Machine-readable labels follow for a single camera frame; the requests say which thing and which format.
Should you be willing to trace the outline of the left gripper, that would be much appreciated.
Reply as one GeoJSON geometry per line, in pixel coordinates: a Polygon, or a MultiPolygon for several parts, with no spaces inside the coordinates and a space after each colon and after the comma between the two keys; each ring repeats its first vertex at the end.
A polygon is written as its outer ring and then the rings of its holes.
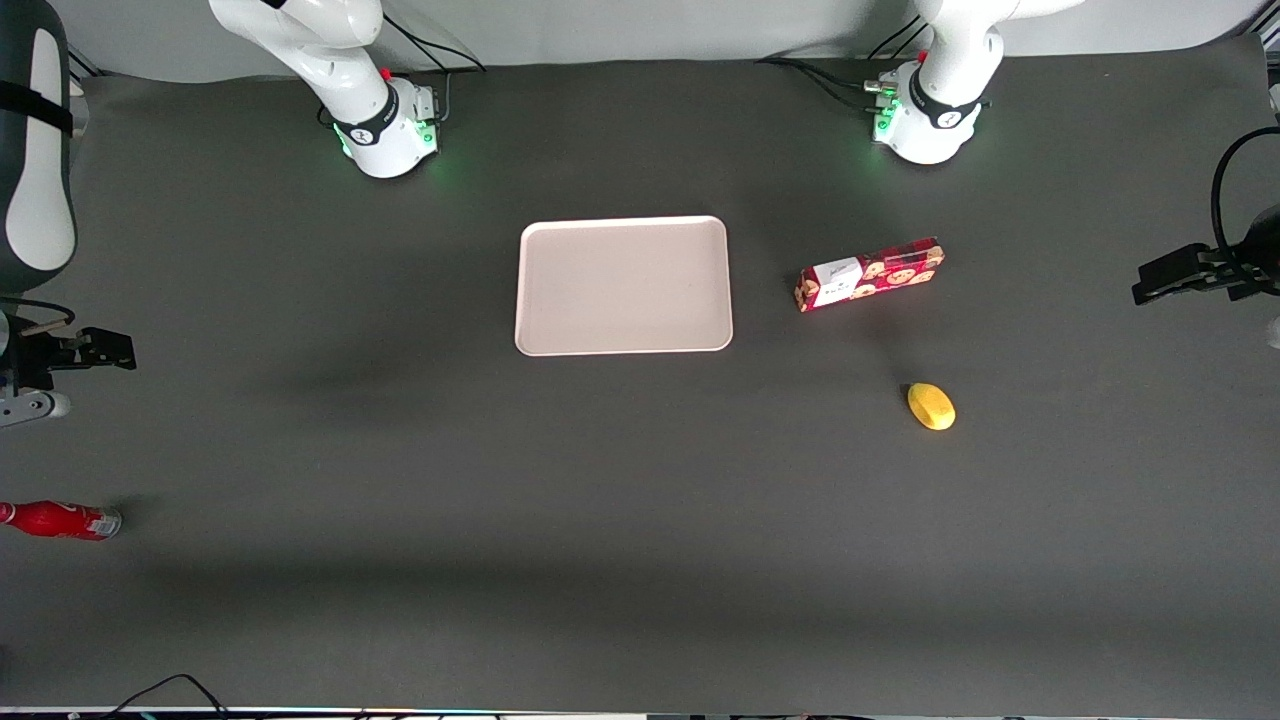
{"type": "MultiPolygon", "coordinates": [[[[1265,293],[1279,295],[1279,205],[1262,211],[1251,223],[1243,240],[1243,264],[1265,287],[1265,293]]],[[[1222,254],[1206,243],[1189,243],[1138,268],[1138,282],[1132,287],[1137,306],[1152,304],[1176,293],[1211,292],[1243,286],[1222,254]]]]}

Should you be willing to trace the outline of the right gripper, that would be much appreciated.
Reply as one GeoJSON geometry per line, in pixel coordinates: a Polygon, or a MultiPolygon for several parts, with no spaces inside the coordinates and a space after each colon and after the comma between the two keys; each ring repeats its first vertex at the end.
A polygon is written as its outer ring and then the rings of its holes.
{"type": "Polygon", "coordinates": [[[96,366],[114,366],[127,372],[137,369],[131,336],[96,327],[86,327],[74,338],[56,334],[58,329],[68,328],[72,322],[73,311],[58,304],[40,300],[3,301],[4,429],[69,413],[70,401],[54,391],[52,373],[56,365],[61,364],[63,370],[96,366]],[[45,323],[33,322],[18,314],[22,307],[55,313],[56,316],[45,323]]]}

